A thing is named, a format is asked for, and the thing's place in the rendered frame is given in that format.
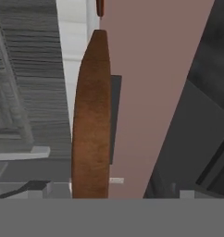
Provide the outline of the brown-handled knife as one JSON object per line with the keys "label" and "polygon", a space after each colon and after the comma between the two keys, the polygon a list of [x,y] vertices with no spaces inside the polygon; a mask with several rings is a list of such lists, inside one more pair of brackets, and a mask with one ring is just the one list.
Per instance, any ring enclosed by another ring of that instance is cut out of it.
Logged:
{"label": "brown-handled knife", "polygon": [[96,0],[96,12],[98,17],[104,15],[105,0]]}

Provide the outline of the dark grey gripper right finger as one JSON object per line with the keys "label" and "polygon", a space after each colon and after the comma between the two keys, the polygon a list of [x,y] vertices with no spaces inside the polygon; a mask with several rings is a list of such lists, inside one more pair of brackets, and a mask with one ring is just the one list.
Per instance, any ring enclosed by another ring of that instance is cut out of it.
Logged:
{"label": "dark grey gripper right finger", "polygon": [[180,199],[224,199],[224,195],[207,191],[200,186],[195,186],[192,190],[182,190],[177,183],[172,182],[170,189],[174,196]]}

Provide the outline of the brown wooden cutting board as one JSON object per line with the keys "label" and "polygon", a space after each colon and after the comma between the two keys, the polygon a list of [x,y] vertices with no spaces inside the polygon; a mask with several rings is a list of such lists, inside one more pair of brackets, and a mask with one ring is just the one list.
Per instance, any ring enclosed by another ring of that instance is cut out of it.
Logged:
{"label": "brown wooden cutting board", "polygon": [[107,33],[95,30],[77,82],[72,130],[72,196],[107,198],[111,83]]}

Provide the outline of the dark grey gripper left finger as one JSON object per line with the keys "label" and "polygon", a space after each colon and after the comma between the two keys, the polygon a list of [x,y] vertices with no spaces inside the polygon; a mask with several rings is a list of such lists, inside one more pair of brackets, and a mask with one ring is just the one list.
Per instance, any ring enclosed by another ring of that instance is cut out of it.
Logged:
{"label": "dark grey gripper left finger", "polygon": [[51,181],[28,181],[16,190],[1,193],[0,199],[44,199],[52,192]]}

